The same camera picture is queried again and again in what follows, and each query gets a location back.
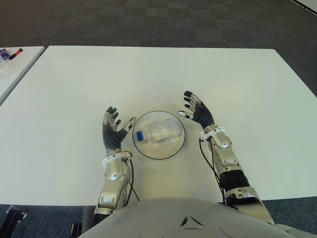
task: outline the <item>fingertip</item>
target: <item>fingertip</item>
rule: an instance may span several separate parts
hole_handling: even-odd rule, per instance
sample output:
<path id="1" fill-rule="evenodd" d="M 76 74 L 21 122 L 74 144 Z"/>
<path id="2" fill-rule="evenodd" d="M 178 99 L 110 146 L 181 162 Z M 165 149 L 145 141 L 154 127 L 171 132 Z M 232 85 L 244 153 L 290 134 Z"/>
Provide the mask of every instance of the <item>fingertip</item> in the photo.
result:
<path id="1" fill-rule="evenodd" d="M 112 112 L 112 107 L 109 107 L 106 112 L 111 114 L 111 112 Z"/>
<path id="2" fill-rule="evenodd" d="M 179 111 L 178 114 L 184 118 L 189 118 L 189 119 L 193 119 L 193 114 L 192 113 L 187 113 L 185 111 Z"/>
<path id="3" fill-rule="evenodd" d="M 184 93 L 184 96 L 186 96 L 186 97 L 190 97 L 192 94 L 193 94 L 192 92 L 190 92 L 190 91 L 186 91 L 186 92 Z"/>
<path id="4" fill-rule="evenodd" d="M 130 122 L 131 122 L 131 124 L 133 124 L 133 125 L 135 124 L 136 121 L 137 121 L 137 118 L 136 118 L 136 117 L 133 117 L 133 118 L 130 119 Z"/>
<path id="5" fill-rule="evenodd" d="M 120 122 L 121 122 L 121 120 L 119 119 L 119 120 L 117 120 L 116 122 L 115 122 L 115 125 L 119 125 L 120 124 Z"/>
<path id="6" fill-rule="evenodd" d="M 112 116 L 112 119 L 116 119 L 118 117 L 119 113 L 115 113 L 113 116 Z"/>

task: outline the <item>checkered carpet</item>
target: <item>checkered carpet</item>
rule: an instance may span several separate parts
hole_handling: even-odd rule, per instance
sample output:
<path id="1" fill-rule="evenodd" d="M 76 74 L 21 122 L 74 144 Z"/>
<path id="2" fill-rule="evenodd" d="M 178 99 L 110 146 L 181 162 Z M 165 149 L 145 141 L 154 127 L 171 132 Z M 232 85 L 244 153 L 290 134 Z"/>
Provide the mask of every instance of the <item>checkered carpet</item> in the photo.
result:
<path id="1" fill-rule="evenodd" d="M 282 0 L 1 0 L 1 44 L 271 48 L 317 95 L 317 17 Z"/>

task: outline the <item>clear bowl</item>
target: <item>clear bowl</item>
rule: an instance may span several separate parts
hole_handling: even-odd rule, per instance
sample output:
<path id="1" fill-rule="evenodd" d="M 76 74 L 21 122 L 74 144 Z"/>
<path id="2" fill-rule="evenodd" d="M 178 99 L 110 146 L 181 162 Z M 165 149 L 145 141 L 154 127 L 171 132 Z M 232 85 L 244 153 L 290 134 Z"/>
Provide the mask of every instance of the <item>clear bowl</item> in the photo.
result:
<path id="1" fill-rule="evenodd" d="M 174 115 L 154 111 L 141 116 L 133 127 L 133 143 L 146 157 L 156 160 L 175 155 L 185 142 L 185 130 Z"/>

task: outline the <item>gray carpet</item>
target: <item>gray carpet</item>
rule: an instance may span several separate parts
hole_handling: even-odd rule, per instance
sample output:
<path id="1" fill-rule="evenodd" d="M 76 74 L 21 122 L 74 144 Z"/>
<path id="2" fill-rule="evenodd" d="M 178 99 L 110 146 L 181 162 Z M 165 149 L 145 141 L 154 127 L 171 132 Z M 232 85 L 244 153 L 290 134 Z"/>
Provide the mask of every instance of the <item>gray carpet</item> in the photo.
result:
<path id="1" fill-rule="evenodd" d="M 276 224 L 317 234 L 317 197 L 264 201 Z M 8 205 L 0 205 L 0 225 Z M 67 238 L 71 224 L 81 222 L 83 207 L 17 206 L 27 217 L 17 224 L 12 238 Z"/>
<path id="2" fill-rule="evenodd" d="M 0 7 L 3 46 L 272 48 L 317 95 L 317 17 L 291 0 L 1 0 Z"/>

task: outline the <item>blue bottle cap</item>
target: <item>blue bottle cap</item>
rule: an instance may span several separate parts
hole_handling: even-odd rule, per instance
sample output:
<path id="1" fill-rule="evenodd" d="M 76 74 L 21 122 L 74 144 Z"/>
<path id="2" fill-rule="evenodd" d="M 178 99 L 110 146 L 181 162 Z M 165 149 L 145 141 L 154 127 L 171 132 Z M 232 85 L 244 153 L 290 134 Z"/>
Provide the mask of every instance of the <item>blue bottle cap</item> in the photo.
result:
<path id="1" fill-rule="evenodd" d="M 138 141 L 142 141 L 144 139 L 143 133 L 141 131 L 137 131 L 137 138 L 138 138 Z"/>

